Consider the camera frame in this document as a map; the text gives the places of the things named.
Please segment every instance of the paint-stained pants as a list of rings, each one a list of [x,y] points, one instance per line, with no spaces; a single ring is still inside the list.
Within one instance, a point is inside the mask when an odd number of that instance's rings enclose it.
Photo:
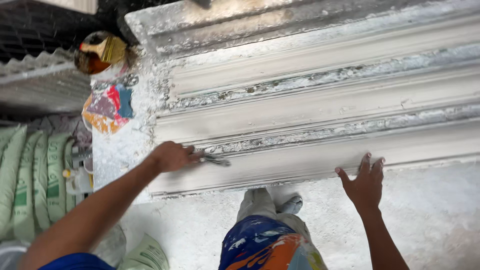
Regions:
[[[265,216],[283,222],[310,243],[312,242],[307,225],[299,217],[294,214],[276,213],[275,204],[266,188],[249,189],[245,192],[237,215],[237,222],[251,215]]]

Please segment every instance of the foot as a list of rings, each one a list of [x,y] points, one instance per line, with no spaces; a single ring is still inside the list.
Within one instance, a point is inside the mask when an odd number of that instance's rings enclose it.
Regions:
[[[303,205],[303,201],[300,196],[295,196],[288,200],[286,203],[282,204],[278,209],[277,213],[287,213],[287,214],[298,214]]]

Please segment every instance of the shirt sleeve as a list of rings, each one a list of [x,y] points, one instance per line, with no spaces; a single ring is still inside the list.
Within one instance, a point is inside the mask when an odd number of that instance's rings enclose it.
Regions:
[[[89,253],[74,253],[60,257],[39,270],[115,270],[99,257]]]

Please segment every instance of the plastic bottle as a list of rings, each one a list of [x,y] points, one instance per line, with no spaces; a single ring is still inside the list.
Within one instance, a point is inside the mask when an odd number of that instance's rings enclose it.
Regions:
[[[67,178],[65,185],[68,194],[79,195],[93,192],[93,175],[89,174],[83,167],[64,169],[63,177]]]

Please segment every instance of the person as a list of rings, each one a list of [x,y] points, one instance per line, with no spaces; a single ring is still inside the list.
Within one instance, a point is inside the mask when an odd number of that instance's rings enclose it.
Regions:
[[[93,193],[39,235],[23,256],[19,269],[114,269],[89,252],[156,176],[198,162],[201,155],[191,146],[174,142],[159,145],[140,165]],[[378,208],[384,159],[371,167],[370,156],[367,153],[363,157],[360,172],[353,181],[341,168],[335,170],[363,221],[372,268],[408,269]],[[295,215],[301,206],[302,200],[296,196],[276,209],[266,189],[248,190],[237,223],[222,243],[219,269],[326,269],[307,226]]]

